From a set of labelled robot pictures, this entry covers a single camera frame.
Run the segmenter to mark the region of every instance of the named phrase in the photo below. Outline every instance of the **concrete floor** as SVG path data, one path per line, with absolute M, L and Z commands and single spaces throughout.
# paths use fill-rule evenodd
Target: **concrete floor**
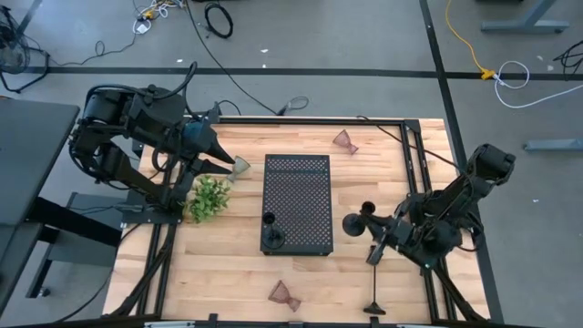
M 568 19 L 571 27 L 561 35 L 485 35 L 479 23 L 519 15 L 534 1 L 521 4 L 454 0 L 452 24 L 472 41 L 483 66 L 498 69 L 518 60 L 533 72 L 558 73 L 552 62 L 580 41 L 583 5 L 578 0 L 557 2 L 545 18 Z M 32 0 L 3 0 L 18 21 Z M 137 0 L 139 5 L 148 3 Z M 215 36 L 208 45 L 225 67 L 259 68 L 374 68 L 435 71 L 419 4 L 409 0 L 248 0 L 222 2 L 235 21 L 229 40 Z M 445 25 L 445 0 L 430 0 L 435 32 L 448 72 L 476 72 L 469 51 Z M 195 4 L 203 20 L 203 5 Z M 131 40 L 131 1 L 45 1 L 26 33 L 59 62 L 81 60 L 93 54 L 98 39 L 107 49 Z M 86 67 L 216 67 L 191 31 L 186 14 L 170 10 L 169 18 L 155 22 L 147 34 L 123 54 L 95 59 Z M 31 76 L 9 77 L 11 83 Z M 236 76 L 252 95 L 279 109 L 290 98 L 305 95 L 311 104 L 296 115 L 392 118 L 444 118 L 445 110 L 435 78 Z M 87 90 L 98 83 L 115 82 L 143 87 L 150 83 L 172 88 L 180 75 L 54 74 L 20 96 L 22 99 L 81 106 Z M 505 321 L 544 327 L 579 326 L 583 306 L 583 220 L 578 199 L 583 193 L 577 153 L 526 154 L 521 145 L 531 138 L 581 137 L 583 91 L 532 108 L 503 107 L 493 82 L 453 80 L 449 86 L 461 129 L 465 152 L 492 143 L 517 155 L 511 180 L 480 204 L 486 226 L 491 262 Z M 577 82 L 535 81 L 526 89 L 502 96 L 512 104 L 574 87 Z M 0 88 L 0 94 L 7 94 Z M 229 99 L 245 115 L 266 115 L 223 76 L 197 76 L 189 87 L 189 103 L 197 110 L 216 100 Z M 119 196 L 119 191 L 93 184 L 72 165 L 59 158 L 42 195 L 65 204 L 72 191 Z M 0 325 L 43 323 L 78 307 L 107 277 L 108 268 L 62 264 L 51 268 L 47 285 L 54 295 L 24 300 L 22 292 L 32 279 L 39 250 L 28 263 L 19 290 Z M 77 318 L 96 317 L 105 295 Z

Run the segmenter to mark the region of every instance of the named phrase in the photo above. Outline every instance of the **wooden tabletop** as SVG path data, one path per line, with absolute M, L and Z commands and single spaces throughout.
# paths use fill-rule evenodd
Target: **wooden tabletop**
M 424 147 L 452 158 L 444 121 L 421 119 L 420 123 Z M 409 191 L 402 146 L 375 127 L 220 124 L 214 128 L 222 147 L 232 157 L 246 159 L 251 168 L 232 185 L 229 208 L 214 221 L 179 226 L 163 318 L 206 320 L 210 313 L 218 313 L 219 320 L 228 321 L 368 323 L 363 307 L 372 301 L 373 268 L 364 260 L 371 236 L 368 232 L 356 238 L 346 235 L 342 219 L 357 212 L 366 200 L 376 204 L 378 215 L 394 212 Z M 360 148 L 352 156 L 332 144 L 343 129 Z M 386 129 L 399 136 L 398 128 Z M 146 176 L 155 172 L 151 152 L 146 148 L 140 162 L 140 171 Z M 266 154 L 330 155 L 334 241 L 330 256 L 268 257 L 260 252 Z M 416 181 L 423 190 L 415 159 Z M 427 164 L 434 189 L 444 188 L 455 178 L 454 168 L 431 155 L 427 155 Z M 145 225 L 119 247 L 104 313 L 116 309 L 142 275 L 150 235 L 151 226 Z M 471 243 L 469 236 L 465 236 L 465 243 L 471 247 L 467 245 Z M 446 260 L 456 286 L 476 311 L 487 317 L 475 254 L 455 250 Z M 417 266 L 387 248 L 377 272 L 377 302 L 387 311 L 380 317 L 382 323 L 429 323 L 424 281 Z M 302 301 L 298 312 L 267 300 L 278 280 L 284 281 L 291 296 Z M 445 318 L 441 284 L 436 278 L 435 289 L 440 316 Z

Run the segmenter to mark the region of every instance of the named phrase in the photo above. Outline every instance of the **black desk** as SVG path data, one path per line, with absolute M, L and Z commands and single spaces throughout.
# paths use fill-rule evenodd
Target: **black desk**
M 119 241 L 119 230 L 38 197 L 78 113 L 75 106 L 0 99 L 0 313 L 36 241 L 53 243 L 54 228 L 110 246 Z

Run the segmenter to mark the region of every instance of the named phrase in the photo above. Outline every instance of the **black perforated box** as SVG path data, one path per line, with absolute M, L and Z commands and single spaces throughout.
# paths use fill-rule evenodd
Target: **black perforated box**
M 265 255 L 321 255 L 333 251 L 330 157 L 266 155 L 262 214 L 275 214 L 285 233 L 280 248 L 261 242 Z M 261 236 L 267 229 L 261 224 Z

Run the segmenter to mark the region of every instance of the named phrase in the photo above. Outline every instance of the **potted plant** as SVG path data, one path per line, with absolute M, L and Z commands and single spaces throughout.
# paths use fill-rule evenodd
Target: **potted plant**
M 193 188 L 194 198 L 187 202 L 188 213 L 196 223 L 210 221 L 227 209 L 230 190 L 225 180 L 217 180 L 210 176 L 202 176 Z

